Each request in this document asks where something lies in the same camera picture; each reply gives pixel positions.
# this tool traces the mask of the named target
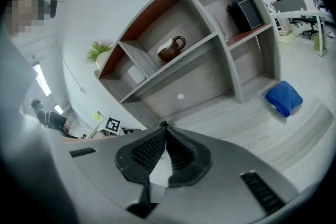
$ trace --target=desk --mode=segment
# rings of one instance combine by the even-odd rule
[[[323,11],[323,10],[318,10],[318,9],[309,9],[309,10],[298,10],[295,12],[271,13],[271,16],[273,18],[300,18],[301,16],[315,16],[317,19],[317,25],[319,28],[320,56],[323,55],[323,43],[322,43],[323,36],[322,36],[322,26],[321,25],[323,25],[324,34],[326,34],[326,31],[325,31],[326,27],[324,23],[325,19],[327,18],[329,21],[335,23],[331,13]]]

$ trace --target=ventilation grille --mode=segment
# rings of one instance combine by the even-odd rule
[[[84,155],[87,155],[93,152],[96,152],[96,150],[92,147],[88,147],[82,150],[70,151],[70,154],[72,158],[76,158],[76,157],[84,156]]]
[[[196,156],[196,148],[192,144],[172,133],[167,136],[167,151],[172,162],[173,172],[187,167]]]
[[[241,178],[264,208],[266,214],[271,215],[285,205],[255,172],[242,174]]]
[[[165,130],[159,135],[136,147],[131,152],[131,158],[141,167],[151,173],[165,150]]]

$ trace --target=shelving unit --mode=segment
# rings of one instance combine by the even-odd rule
[[[175,116],[215,100],[232,105],[253,98],[280,80],[278,44],[263,0],[254,2],[265,24],[245,33],[226,10],[232,1],[242,0],[151,1],[95,75],[146,127],[163,119],[173,124]],[[183,36],[186,46],[165,63],[157,49],[175,36]],[[133,65],[145,77],[140,84],[127,72]]]

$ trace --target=white pot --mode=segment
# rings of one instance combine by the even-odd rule
[[[99,70],[102,69],[108,55],[109,55],[108,51],[104,51],[100,55],[98,55],[98,57],[96,59],[96,65],[97,65]]]

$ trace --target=blue cloth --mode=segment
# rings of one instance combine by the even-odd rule
[[[265,98],[286,118],[289,117],[293,108],[303,102],[298,92],[285,80],[270,89]]]

